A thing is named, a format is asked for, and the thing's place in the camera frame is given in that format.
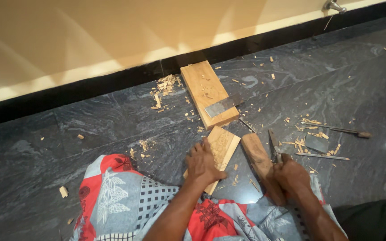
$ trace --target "wooden tool handle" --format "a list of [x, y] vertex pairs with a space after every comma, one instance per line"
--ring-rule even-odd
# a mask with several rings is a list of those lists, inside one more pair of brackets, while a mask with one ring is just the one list
[[241, 143], [272, 200], [276, 205], [284, 206], [287, 200], [279, 183], [273, 178], [273, 163], [260, 142], [259, 136], [255, 133], [246, 134], [241, 138]]

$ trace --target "faucet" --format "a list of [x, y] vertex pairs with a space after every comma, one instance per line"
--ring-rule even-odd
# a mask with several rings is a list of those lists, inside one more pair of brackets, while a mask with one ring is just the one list
[[324, 10], [334, 9], [339, 12], [339, 14], [344, 14], [346, 8], [342, 8], [339, 4], [336, 3], [337, 0], [327, 0], [323, 6]]

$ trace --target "beige wall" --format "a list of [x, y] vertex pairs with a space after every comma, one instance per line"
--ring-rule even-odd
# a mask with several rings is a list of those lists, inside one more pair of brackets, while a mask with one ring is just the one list
[[[383, 0], [339, 0], [348, 10]], [[324, 0], [0, 0], [0, 101], [317, 19]]]

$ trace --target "patterned cloth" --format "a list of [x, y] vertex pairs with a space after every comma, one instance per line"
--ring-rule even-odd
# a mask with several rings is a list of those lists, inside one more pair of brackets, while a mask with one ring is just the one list
[[[311, 175], [311, 186], [325, 211], [337, 223]], [[89, 165], [78, 196], [82, 214], [71, 241], [142, 240], [179, 187], [166, 186], [132, 169], [122, 154], [100, 156]], [[267, 197], [255, 204], [233, 200], [198, 200], [185, 241], [308, 241], [300, 211], [292, 200], [279, 207]]]

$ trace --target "person's left hand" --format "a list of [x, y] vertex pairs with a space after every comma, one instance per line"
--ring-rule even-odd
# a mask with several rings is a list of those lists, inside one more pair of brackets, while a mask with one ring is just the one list
[[202, 138], [203, 144], [196, 143], [190, 149], [190, 156], [186, 156], [188, 176], [186, 182], [202, 185], [204, 189], [211, 183], [227, 177], [225, 171], [220, 172], [215, 167], [214, 156], [211, 152], [206, 137]]

